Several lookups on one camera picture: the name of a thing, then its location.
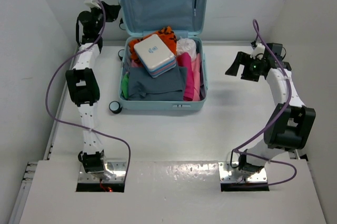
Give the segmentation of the light blue hardshell suitcase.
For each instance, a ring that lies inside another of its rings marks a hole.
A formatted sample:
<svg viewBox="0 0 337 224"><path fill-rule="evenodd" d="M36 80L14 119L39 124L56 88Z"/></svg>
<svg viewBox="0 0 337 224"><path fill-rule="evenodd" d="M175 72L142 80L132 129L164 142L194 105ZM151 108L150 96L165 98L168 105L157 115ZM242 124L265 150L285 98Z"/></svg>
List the light blue hardshell suitcase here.
<svg viewBox="0 0 337 224"><path fill-rule="evenodd" d="M199 111L207 97L206 58L202 33L206 0L118 0L130 42L164 27L170 26L177 38L190 38L196 42L200 54L200 101L128 101L122 95L120 105L128 110Z"/></svg>

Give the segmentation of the pink sweatshirt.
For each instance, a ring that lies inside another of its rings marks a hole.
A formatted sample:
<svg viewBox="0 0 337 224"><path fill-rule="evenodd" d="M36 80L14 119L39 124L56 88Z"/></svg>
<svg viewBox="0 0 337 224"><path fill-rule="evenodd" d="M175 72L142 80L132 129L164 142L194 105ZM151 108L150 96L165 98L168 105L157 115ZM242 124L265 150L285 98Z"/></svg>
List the pink sweatshirt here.
<svg viewBox="0 0 337 224"><path fill-rule="evenodd" d="M201 89L201 56L198 54L196 60L192 62L192 70L194 77L194 97L193 101L200 101L200 89Z"/></svg>

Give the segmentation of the magenta cloth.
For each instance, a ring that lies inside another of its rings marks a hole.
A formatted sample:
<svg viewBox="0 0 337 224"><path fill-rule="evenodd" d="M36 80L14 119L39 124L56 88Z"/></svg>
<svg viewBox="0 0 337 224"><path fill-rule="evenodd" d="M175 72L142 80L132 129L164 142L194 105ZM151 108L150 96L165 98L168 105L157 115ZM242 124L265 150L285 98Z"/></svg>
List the magenta cloth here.
<svg viewBox="0 0 337 224"><path fill-rule="evenodd" d="M186 78L185 78L185 91L183 100L184 101L193 101L194 97L194 77L192 70L192 61L189 53L185 52L177 57L177 63L180 68L185 69Z"/></svg>

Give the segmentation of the white plastic bag bundle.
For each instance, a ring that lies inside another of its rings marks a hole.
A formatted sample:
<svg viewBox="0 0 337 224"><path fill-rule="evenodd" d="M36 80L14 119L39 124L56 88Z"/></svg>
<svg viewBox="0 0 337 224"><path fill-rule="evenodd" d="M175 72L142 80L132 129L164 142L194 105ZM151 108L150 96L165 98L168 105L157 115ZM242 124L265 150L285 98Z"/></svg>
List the white plastic bag bundle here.
<svg viewBox="0 0 337 224"><path fill-rule="evenodd" d="M181 38L177 41L176 44L176 54L180 56L184 53L187 53L192 61L196 60L196 42L190 38Z"/></svg>

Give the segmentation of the orange patterned fleece cloth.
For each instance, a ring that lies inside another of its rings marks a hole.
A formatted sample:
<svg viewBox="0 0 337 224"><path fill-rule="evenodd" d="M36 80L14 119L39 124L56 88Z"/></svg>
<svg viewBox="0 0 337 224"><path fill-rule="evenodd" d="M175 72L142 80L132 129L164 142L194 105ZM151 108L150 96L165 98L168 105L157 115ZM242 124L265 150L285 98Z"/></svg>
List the orange patterned fleece cloth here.
<svg viewBox="0 0 337 224"><path fill-rule="evenodd" d="M134 45L154 34L158 35L159 38L165 43L165 45L170 49L170 51L176 56L177 38L172 28L170 26L167 26L167 27L162 28L161 30L153 32L142 38L136 38L136 39L131 40L128 43L130 47L131 60L135 61L137 64L141 63L134 49Z"/></svg>

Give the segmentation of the white first aid case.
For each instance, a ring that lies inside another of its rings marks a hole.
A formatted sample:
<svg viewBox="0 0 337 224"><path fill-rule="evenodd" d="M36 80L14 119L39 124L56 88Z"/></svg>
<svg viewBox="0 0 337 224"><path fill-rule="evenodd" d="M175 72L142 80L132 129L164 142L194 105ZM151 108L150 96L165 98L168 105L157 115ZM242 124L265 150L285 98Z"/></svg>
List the white first aid case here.
<svg viewBox="0 0 337 224"><path fill-rule="evenodd" d="M135 44L134 50L152 78L156 78L176 67L174 53L157 34L153 34Z"/></svg>

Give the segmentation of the green towel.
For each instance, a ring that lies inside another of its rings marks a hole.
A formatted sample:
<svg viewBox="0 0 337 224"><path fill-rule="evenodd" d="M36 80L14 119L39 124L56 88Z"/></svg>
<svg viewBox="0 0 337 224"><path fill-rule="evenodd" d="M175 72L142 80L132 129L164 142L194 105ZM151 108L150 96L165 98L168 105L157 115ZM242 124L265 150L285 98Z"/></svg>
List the green towel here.
<svg viewBox="0 0 337 224"><path fill-rule="evenodd" d="M121 91L124 99L128 99L129 72L126 72L121 81Z"/></svg>

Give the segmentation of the grey-blue garment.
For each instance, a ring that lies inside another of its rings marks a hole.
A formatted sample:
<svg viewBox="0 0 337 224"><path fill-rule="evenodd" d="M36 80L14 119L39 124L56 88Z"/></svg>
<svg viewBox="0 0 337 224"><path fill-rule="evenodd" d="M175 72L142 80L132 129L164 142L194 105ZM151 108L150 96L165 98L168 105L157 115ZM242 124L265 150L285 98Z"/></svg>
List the grey-blue garment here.
<svg viewBox="0 0 337 224"><path fill-rule="evenodd" d="M130 101L183 101L187 68L176 66L152 78L144 68L130 69L128 99Z"/></svg>

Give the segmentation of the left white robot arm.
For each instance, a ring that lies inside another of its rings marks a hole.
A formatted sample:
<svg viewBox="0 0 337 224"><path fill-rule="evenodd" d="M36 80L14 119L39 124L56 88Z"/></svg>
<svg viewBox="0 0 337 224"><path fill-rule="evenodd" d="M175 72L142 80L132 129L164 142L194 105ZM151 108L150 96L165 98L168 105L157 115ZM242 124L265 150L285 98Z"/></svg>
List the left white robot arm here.
<svg viewBox="0 0 337 224"><path fill-rule="evenodd" d="M90 3L89 11L79 13L76 20L76 42L79 45L76 63L65 77L72 102L77 106L83 130L83 150L78 159L86 173L94 176L107 174L104 147L93 129L97 126L97 107L100 89L94 75L93 67L103 47L103 39L99 37L103 27L103 17L107 22L118 18L120 5Z"/></svg>

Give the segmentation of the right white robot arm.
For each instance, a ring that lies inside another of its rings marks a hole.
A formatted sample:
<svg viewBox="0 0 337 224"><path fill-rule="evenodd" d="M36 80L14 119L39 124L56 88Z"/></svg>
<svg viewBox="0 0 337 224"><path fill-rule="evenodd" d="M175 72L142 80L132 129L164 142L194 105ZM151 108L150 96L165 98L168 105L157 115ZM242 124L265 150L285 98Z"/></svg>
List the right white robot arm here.
<svg viewBox="0 0 337 224"><path fill-rule="evenodd" d="M244 149L245 144L242 144L233 150L239 154L236 169L246 174L260 172L267 162L283 152L303 149L316 117L315 109L307 107L295 89L292 68L283 61L283 45L252 42L252 47L251 53L238 52L225 73L237 76L242 65L241 79L257 82L264 77L272 92L275 109L258 133L262 140L249 149Z"/></svg>

